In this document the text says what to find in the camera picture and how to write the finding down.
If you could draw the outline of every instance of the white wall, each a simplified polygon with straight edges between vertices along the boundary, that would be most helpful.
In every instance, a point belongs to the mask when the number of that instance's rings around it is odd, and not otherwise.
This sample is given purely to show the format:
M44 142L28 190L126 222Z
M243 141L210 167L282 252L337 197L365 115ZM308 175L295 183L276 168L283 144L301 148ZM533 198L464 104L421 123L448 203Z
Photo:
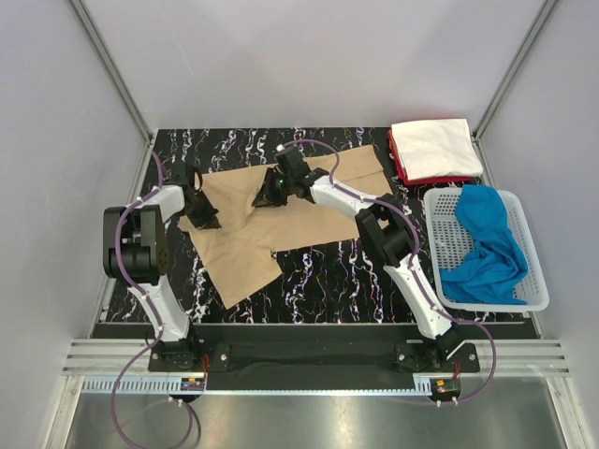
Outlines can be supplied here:
M542 0L85 0L152 128L477 125Z
M599 442L598 17L596 0L562 2L483 145L526 208L550 293L544 332L562 341Z
M0 5L0 445L38 447L142 141L65 0Z

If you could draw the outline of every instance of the beige cloth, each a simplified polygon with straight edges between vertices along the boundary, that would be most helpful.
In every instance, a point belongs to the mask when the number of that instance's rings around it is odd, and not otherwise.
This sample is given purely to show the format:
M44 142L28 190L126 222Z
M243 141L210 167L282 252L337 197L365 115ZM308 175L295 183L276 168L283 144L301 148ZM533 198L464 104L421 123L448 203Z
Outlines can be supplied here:
M334 155L308 157L310 168L331 171ZM219 229L195 229L186 217L179 228L189 233L225 307L230 309L282 273L272 252L353 239L356 223L336 210L289 198L280 208L252 208L267 167L256 166L204 175L203 190L219 210ZM389 185L372 145L341 152L335 178L362 192L383 195Z

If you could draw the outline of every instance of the white towel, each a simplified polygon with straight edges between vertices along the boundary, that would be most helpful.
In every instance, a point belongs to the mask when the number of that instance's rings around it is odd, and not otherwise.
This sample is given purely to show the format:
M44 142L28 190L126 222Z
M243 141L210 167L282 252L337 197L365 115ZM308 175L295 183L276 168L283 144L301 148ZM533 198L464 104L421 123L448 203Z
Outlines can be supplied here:
M391 134L410 181L483 173L465 119L397 123Z

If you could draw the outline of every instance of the laundry basket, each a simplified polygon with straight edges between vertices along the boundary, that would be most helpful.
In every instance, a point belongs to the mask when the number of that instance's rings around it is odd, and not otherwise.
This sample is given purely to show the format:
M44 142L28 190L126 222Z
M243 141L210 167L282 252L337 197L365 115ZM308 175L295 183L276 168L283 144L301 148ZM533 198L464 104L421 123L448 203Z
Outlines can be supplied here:
M507 210L507 224L528 262L528 274L514 288L514 297L526 301L526 304L469 304L453 301L443 294L439 269L457 267L463 262L464 256L475 248L470 233L456 218L456 206L461 195L460 188L430 189L424 195L424 210L431 242L432 270L437 296L451 309L519 313L542 311L549 303L549 295L522 205L514 194L501 190L498 193Z

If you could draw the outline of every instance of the black marble tabletop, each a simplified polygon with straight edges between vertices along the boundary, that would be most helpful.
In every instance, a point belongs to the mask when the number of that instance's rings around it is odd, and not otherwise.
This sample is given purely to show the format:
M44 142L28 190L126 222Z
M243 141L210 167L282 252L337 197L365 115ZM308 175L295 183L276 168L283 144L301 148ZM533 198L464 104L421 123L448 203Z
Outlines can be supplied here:
M422 242L420 261L433 282L423 196L429 184L406 187L398 180L387 141L388 128L172 129L160 130L154 151L168 170L176 161L198 166L204 173L274 163L275 148L298 138L314 138L347 150L373 145L394 195L416 225ZM304 156L325 154L302 145ZM144 192L156 181L148 167ZM195 323L411 323L412 313L385 272L373 268L359 239L274 253L283 275L232 309L225 309L191 240L175 223L167 231L172 270L170 284ZM121 285L112 293L105 321L140 323L148 319ZM452 311L474 318L470 312ZM479 313L483 321L521 321L521 314Z

